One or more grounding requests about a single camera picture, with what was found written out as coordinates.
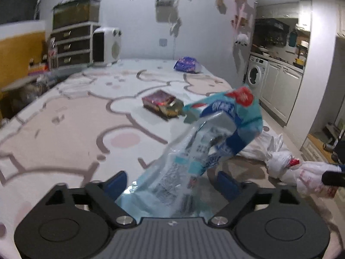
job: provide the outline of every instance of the drawer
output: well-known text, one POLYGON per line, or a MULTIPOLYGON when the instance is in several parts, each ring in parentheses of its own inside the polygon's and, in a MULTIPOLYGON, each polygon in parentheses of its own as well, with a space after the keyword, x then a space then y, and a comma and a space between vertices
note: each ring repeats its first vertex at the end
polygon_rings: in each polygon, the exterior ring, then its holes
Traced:
POLYGON ((90 63, 90 53, 82 53, 66 57, 59 57, 59 67, 84 63, 90 63))
POLYGON ((90 25, 51 34, 52 38, 55 37, 55 42, 84 36, 90 36, 90 25))
POLYGON ((304 142, 303 148, 312 158, 313 161, 327 163, 327 159, 321 154, 318 148, 316 148, 316 146, 308 138, 304 142))
POLYGON ((81 51, 90 49, 90 39, 75 41, 58 45, 58 54, 70 52, 70 51, 81 51))

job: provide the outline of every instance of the upper cabinet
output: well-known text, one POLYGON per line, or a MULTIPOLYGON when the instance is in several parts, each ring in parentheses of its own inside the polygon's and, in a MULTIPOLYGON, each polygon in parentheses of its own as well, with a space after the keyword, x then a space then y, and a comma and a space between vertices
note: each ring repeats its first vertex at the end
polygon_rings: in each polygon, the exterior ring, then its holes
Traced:
POLYGON ((298 24, 299 30, 310 32, 312 27, 312 1, 304 0, 299 3, 298 24))
POLYGON ((312 1, 285 3, 256 8, 256 19, 298 19, 297 28, 310 32, 312 26, 312 1))
POLYGON ((337 5, 338 5, 337 35, 338 37, 345 38, 345 0, 337 0, 337 5))

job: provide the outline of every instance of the kitchen countertop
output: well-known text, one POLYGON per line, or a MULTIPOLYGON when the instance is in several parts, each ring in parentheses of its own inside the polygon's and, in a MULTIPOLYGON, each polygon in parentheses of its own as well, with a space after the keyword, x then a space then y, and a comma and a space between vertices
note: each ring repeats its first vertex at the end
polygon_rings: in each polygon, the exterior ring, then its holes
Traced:
POLYGON ((262 54, 259 54, 259 53, 254 53, 254 52, 251 52, 251 55, 255 56, 255 57, 260 57, 262 59, 266 59, 266 60, 269 60, 269 61, 272 61, 272 62, 275 62, 275 63, 278 63, 280 65, 284 65, 288 68, 291 68, 292 70, 295 70, 296 72, 298 73, 301 73, 303 74, 304 73, 304 70, 303 69, 300 69, 300 68, 297 68, 296 66, 294 65, 291 65, 291 64, 288 64, 286 62, 283 62, 283 61, 280 61, 280 60, 277 60, 277 59, 274 59, 272 57, 265 57, 263 56, 262 54))

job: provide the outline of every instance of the drawer handle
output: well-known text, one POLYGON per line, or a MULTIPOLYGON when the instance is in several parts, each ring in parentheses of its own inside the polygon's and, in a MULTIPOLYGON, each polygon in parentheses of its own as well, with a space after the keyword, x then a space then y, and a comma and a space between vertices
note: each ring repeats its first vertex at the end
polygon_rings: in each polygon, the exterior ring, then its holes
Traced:
POLYGON ((63 37, 70 37, 70 35, 71 35, 71 31, 70 32, 65 32, 64 34, 63 34, 63 37))

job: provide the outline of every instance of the metal screw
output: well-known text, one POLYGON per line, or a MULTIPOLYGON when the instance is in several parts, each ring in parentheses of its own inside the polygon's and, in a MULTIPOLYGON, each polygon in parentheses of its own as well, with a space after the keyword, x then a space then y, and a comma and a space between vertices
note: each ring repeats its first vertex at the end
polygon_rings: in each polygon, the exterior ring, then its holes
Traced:
POLYGON ((224 226, 226 225, 229 221, 227 218, 223 216, 216 216, 211 219, 211 222, 215 224, 216 226, 224 226))
POLYGON ((127 215, 116 218, 116 222, 123 226, 132 224, 133 221, 134 219, 131 216, 127 216, 127 215))

